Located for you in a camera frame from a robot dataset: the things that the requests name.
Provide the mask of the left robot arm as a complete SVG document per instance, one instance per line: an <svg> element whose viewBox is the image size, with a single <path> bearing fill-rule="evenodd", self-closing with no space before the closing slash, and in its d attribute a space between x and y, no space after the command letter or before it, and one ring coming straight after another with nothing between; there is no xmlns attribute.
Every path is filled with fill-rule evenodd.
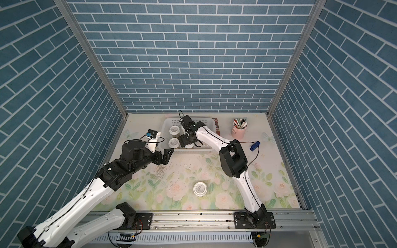
<svg viewBox="0 0 397 248"><path fill-rule="evenodd" d="M101 201L132 179L133 174L149 164L168 164L174 149L156 150L132 139L122 146L121 156L104 165L94 179L75 198L53 216L35 227L27 226L18 233L25 248L80 248L111 230L143 228L136 211L128 204L118 204L109 213L79 226L78 223Z"/></svg>

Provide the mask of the yogurt cup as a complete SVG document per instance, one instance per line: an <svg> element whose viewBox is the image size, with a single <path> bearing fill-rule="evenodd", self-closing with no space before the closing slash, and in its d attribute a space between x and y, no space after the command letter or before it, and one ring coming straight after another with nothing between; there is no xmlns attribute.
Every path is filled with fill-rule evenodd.
<svg viewBox="0 0 397 248"><path fill-rule="evenodd" d="M173 125L169 128L169 133L172 138L178 138L181 134L181 128L178 125Z"/></svg>
<svg viewBox="0 0 397 248"><path fill-rule="evenodd" d="M172 149L178 149L180 147L180 142L179 139L176 137L173 137L169 140L168 145Z"/></svg>
<svg viewBox="0 0 397 248"><path fill-rule="evenodd" d="M189 145L186 145L185 148L186 149L192 149L194 146L195 146L194 144L189 144Z"/></svg>
<svg viewBox="0 0 397 248"><path fill-rule="evenodd" d="M200 181L197 182L194 186L193 186L193 193L197 196L197 197L203 197L206 195L208 191L208 187L206 185L206 183Z"/></svg>

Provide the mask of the yogurt cup bottom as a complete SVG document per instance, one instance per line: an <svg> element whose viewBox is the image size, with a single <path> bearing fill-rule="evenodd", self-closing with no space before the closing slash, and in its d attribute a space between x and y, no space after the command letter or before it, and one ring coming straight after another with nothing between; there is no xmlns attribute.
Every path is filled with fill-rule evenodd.
<svg viewBox="0 0 397 248"><path fill-rule="evenodd" d="M206 195L208 191L208 187L206 185L206 183L200 181L197 182L194 186L193 186L193 193L197 196L197 197L203 197Z"/></svg>

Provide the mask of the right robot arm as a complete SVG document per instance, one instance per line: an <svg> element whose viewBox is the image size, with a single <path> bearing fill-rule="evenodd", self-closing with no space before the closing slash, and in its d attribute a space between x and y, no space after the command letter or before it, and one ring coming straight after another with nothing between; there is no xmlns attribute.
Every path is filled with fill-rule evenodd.
<svg viewBox="0 0 397 248"><path fill-rule="evenodd" d="M178 138L182 147L201 142L219 152L221 168L236 183L250 225L253 228L276 228L273 214L267 211L251 183L247 173L248 160L240 142L221 137L208 129L204 123L194 122L188 115L181 117L179 123L185 130Z"/></svg>

